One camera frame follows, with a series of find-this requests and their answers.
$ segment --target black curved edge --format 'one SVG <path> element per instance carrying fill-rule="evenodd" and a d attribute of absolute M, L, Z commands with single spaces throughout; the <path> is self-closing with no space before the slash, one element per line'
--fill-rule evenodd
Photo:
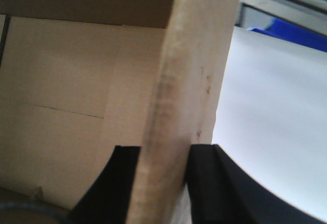
<path fill-rule="evenodd" d="M 139 146 L 116 146 L 101 174 L 67 218 L 75 224 L 124 224 L 139 152 Z"/>
<path fill-rule="evenodd" d="M 323 224 L 284 202 L 218 145 L 192 145 L 186 169 L 193 224 Z"/>

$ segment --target cardboard panel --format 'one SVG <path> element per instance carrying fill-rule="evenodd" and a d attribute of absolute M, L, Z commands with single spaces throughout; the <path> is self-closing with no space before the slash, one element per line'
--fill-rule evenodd
<path fill-rule="evenodd" d="M 190 144 L 211 142 L 238 2 L 174 2 L 127 224 L 170 223 Z"/>
<path fill-rule="evenodd" d="M 103 117 L 121 27 L 12 17 L 0 97 Z"/>
<path fill-rule="evenodd" d="M 13 17 L 0 69 L 0 186 L 42 186 L 69 209 L 116 144 L 140 145 L 164 34 Z"/>
<path fill-rule="evenodd" d="M 92 183 L 101 118 L 0 99 L 0 187 L 71 208 Z"/>
<path fill-rule="evenodd" d="M 172 0 L 0 0 L 0 13 L 164 28 Z"/>
<path fill-rule="evenodd" d="M 112 68 L 94 178 L 115 145 L 142 143 L 165 30 L 122 27 L 121 33 L 122 47 Z"/>

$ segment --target blue object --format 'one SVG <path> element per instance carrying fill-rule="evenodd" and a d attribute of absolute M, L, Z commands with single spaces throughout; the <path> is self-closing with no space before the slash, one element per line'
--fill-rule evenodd
<path fill-rule="evenodd" d="M 272 25 L 267 29 L 254 27 L 248 30 L 327 52 L 326 36 L 316 34 L 279 18 L 275 18 Z"/>

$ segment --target white sheet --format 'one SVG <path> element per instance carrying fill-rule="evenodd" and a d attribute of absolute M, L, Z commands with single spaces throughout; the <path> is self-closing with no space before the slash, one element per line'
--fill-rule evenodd
<path fill-rule="evenodd" d="M 327 221 L 327 53 L 235 28 L 213 143 Z"/>

